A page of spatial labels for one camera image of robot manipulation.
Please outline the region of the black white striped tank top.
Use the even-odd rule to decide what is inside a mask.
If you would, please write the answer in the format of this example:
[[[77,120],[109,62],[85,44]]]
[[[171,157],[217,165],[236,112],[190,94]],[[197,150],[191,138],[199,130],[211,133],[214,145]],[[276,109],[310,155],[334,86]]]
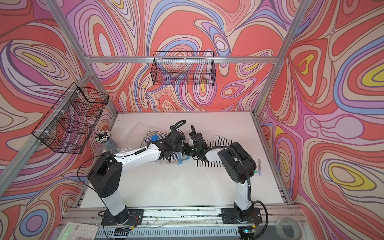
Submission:
[[[232,140],[223,136],[214,136],[210,140],[204,140],[207,148],[218,146],[216,149],[208,151],[203,157],[194,157],[194,160],[200,161],[196,163],[198,168],[221,168],[223,163],[218,156],[218,152],[223,148],[222,146],[229,146],[233,143]]]

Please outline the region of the clear vacuum bag blue zipper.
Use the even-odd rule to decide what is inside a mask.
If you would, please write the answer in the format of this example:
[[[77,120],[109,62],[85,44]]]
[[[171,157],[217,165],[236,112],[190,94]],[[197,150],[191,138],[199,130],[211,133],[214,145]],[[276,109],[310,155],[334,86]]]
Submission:
[[[172,155],[178,153],[181,157],[191,156],[192,147],[186,142],[185,134],[179,130],[187,121],[181,120],[170,126],[168,134],[159,140],[150,141],[145,147],[114,154],[118,162],[127,169],[155,162],[161,159],[171,161]]]

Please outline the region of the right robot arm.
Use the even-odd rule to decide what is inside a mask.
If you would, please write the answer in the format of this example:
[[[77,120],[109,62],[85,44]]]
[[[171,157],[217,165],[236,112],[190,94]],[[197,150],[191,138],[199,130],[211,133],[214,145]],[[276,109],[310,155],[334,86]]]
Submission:
[[[192,146],[189,154],[195,160],[205,163],[220,161],[229,177],[235,183],[236,198],[232,208],[222,208],[220,216],[224,224],[253,224],[255,226],[263,222],[260,209],[255,204],[265,205],[261,201],[252,201],[251,178],[255,174],[257,164],[247,151],[238,143],[230,145],[218,145],[209,147],[202,134],[197,133],[191,126],[189,134]]]

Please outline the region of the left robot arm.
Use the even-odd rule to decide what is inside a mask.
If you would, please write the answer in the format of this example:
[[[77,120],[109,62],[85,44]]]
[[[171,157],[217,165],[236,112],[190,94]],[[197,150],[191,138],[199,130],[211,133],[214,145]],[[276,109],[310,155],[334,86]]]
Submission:
[[[169,133],[162,139],[151,141],[145,147],[112,154],[107,151],[97,159],[87,175],[88,188],[93,189],[106,206],[104,217],[112,218],[112,224],[125,225],[132,216],[118,191],[121,176],[140,165],[166,159],[185,149],[185,135],[179,130],[187,121],[181,120],[170,126]]]

